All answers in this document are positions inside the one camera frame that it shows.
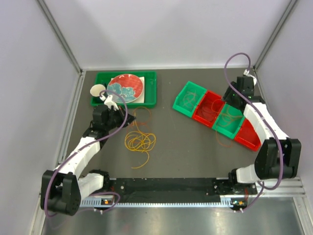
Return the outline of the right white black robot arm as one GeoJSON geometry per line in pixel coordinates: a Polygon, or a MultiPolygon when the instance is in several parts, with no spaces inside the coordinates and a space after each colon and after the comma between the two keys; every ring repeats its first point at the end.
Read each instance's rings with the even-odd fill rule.
{"type": "Polygon", "coordinates": [[[247,184],[260,184],[265,180],[277,179],[271,187],[276,189],[283,179],[297,175],[301,142],[290,138],[270,115],[264,99],[255,95],[256,78],[249,75],[228,81],[222,100],[239,109],[253,127],[261,147],[253,164],[233,169],[229,173],[228,188],[232,193],[241,193],[247,184]]]}

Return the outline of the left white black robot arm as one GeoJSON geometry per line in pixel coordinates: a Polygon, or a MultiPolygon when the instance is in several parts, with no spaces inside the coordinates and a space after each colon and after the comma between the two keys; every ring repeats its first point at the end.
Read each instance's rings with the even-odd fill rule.
{"type": "Polygon", "coordinates": [[[90,160],[103,148],[108,138],[135,121],[121,106],[116,110],[106,105],[93,109],[92,120],[71,154],[54,170],[42,175],[41,209],[46,216],[73,216],[85,198],[95,192],[110,191],[109,173],[99,169],[82,176],[90,160]]]}

